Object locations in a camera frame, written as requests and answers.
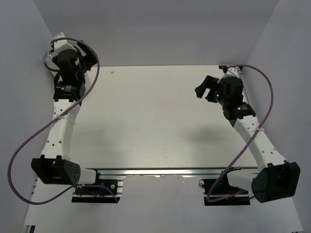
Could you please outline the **clear bottle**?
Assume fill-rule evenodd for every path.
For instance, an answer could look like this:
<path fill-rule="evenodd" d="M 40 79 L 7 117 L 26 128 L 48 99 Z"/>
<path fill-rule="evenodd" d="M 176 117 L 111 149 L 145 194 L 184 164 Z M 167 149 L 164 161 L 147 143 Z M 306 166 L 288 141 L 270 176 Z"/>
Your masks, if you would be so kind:
<path fill-rule="evenodd" d="M 53 51 L 49 51 L 44 57 L 44 63 L 52 69 L 58 69 L 58 66 L 52 61 L 53 59 Z"/>

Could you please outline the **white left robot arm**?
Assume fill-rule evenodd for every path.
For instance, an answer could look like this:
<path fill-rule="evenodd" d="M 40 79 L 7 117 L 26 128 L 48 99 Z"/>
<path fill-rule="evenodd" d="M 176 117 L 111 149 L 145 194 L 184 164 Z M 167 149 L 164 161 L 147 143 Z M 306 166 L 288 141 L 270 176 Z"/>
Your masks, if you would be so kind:
<path fill-rule="evenodd" d="M 54 123 L 40 157 L 32 159 L 31 167 L 44 184 L 86 184 L 91 193 L 97 194 L 103 187 L 103 182 L 96 178 L 97 172 L 70 160 L 73 128 L 86 91 L 85 73 L 97 61 L 82 42 L 54 47 L 54 51 L 57 54 L 52 62 L 59 68 L 54 78 Z"/>

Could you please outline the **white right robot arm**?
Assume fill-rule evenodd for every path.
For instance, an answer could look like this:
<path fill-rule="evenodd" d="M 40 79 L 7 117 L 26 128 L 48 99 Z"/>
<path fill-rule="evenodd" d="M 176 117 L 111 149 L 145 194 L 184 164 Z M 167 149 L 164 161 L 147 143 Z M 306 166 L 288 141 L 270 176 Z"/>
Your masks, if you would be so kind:
<path fill-rule="evenodd" d="M 218 183 L 224 193 L 232 193 L 238 188 L 239 194 L 251 192 L 260 203 L 294 196 L 300 167 L 296 162 L 288 162 L 260 128 L 255 111 L 243 101 L 242 80 L 233 76 L 222 79 L 206 76 L 203 83 L 195 88 L 196 96 L 201 99 L 206 90 L 209 91 L 206 100 L 222 106 L 225 118 L 246 143 L 242 152 L 249 149 L 258 166 L 257 173 L 246 173 L 233 168 L 234 159 L 221 172 L 207 196 Z"/>

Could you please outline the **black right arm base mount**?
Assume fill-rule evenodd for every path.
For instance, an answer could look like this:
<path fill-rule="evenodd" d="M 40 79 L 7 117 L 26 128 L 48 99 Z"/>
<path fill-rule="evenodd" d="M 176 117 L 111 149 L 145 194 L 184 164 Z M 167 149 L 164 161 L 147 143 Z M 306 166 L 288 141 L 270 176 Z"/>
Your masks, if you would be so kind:
<path fill-rule="evenodd" d="M 208 198 L 207 195 L 221 170 L 200 169 L 199 171 L 198 186 L 203 189 L 204 206 L 249 206 L 251 204 L 249 193 L 230 186 L 226 175 L 216 184 Z"/>

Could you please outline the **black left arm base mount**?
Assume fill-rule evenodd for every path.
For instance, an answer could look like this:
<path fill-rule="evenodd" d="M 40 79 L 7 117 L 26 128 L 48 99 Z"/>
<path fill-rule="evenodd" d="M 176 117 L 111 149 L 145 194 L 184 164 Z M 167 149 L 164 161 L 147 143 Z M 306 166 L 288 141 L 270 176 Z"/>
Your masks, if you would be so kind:
<path fill-rule="evenodd" d="M 100 177 L 95 184 L 74 189 L 72 203 L 118 203 L 121 199 L 123 179 Z"/>

